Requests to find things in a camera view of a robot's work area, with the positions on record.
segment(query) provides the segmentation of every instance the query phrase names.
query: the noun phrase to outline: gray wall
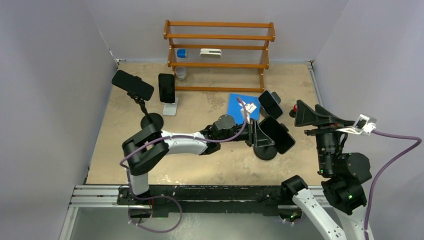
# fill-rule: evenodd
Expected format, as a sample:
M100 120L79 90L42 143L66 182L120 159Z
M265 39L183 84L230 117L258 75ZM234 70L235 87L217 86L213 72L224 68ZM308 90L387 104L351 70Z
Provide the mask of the gray wall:
M165 20L274 22L274 61L309 61L323 48L348 0L87 0L113 56L165 61Z
M345 119L372 115L382 132L424 137L423 43L422 0L349 1L314 64L324 105ZM366 154L375 175L412 143L354 136L346 150ZM419 146L377 182L370 218L375 239L423 239L423 155Z
M57 239L116 70L84 0L0 0L0 233Z

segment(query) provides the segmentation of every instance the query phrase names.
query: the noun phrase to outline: wooden shelf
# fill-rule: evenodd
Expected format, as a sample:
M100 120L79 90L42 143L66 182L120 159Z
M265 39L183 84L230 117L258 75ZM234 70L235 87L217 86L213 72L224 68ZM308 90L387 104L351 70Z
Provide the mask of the wooden shelf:
M240 69L266 69L265 64L248 63L210 63L210 62L171 62L170 67L191 67L191 68L240 68Z
M234 35L234 34L198 34L198 33L172 33L171 27L219 27L219 28L254 28L254 29L267 29L266 35ZM262 93L264 91L264 70L270 66L268 57L269 42L274 42L276 33L274 24L270 23L247 23L247 22L201 22L201 21L169 21L166 20L163 29L163 38L169 41L168 53L168 66L172 67L172 72L175 74L176 67L194 67L194 68L249 68L258 69L259 74L259 88L242 88L242 87L200 87L200 86L176 86L177 91L213 91L213 92L250 92ZM226 45L226 44L174 44L174 39L208 39L208 40L250 40L250 41L264 41L262 46L258 45ZM238 55L238 51L233 50L246 50L246 51L262 51L260 60L256 63L240 63L250 62L244 58L230 58L230 62L206 62L203 60L195 60L201 62L193 62L190 59L186 61L177 61L175 49L221 49L230 51L230 53ZM247 54L248 58L256 53L250 52Z
M272 36L260 35L226 35L226 34L192 34L192 33L168 33L167 39L224 39L224 40L262 40L273 41Z
M231 50L266 50L264 46L211 45L211 44L173 44L174 49L231 49Z

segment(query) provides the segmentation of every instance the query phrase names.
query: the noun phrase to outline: wooden table surface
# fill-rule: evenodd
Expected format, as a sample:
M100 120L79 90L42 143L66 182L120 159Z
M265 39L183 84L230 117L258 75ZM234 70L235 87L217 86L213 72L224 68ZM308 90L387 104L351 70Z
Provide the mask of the wooden table surface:
M155 91L146 103L150 113L162 114L159 101L158 74L172 73L164 63L121 63L119 69L139 76L153 85ZM293 175L309 185L323 180L317 174L318 157L315 138L305 129L294 127L289 111L297 99L313 107L317 103L309 70L303 64L271 64L264 72L265 89L277 92L285 113L278 121L289 128L296 140L286 154L270 161L258 159L244 142L221 145L211 155L173 154L165 156L149 172L150 184L181 185L279 185ZM187 78L178 85L209 87L257 87L257 69L187 68ZM259 93L246 93L259 96ZM173 133L194 133L226 114L228 92L177 91L177 113L164 116L163 129ZM126 174L119 161L123 158L122 142L140 130L143 114L124 90L113 87L92 156L88 184L125 184Z

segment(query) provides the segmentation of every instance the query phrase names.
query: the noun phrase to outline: clear cup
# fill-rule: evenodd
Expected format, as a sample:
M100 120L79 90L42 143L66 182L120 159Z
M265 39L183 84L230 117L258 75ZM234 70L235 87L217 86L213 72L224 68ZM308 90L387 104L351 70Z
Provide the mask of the clear cup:
M184 80L187 76L186 67L185 66L177 66L175 68L175 76L181 81Z

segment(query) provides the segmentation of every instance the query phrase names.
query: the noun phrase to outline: blue folder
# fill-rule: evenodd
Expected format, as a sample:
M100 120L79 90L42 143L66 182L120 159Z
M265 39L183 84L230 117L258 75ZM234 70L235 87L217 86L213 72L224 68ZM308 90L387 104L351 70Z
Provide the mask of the blue folder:
M243 100L246 104L255 104L256 109L250 114L251 119L259 120L259 113L260 113L260 107L258 97L256 96L248 96L248 95L241 95L236 93L230 93L229 94L229 100L228 100L228 110L226 114L232 116L235 120L236 124L242 124L243 123L243 115L242 115L242 106L237 101L237 97L240 97L241 100Z

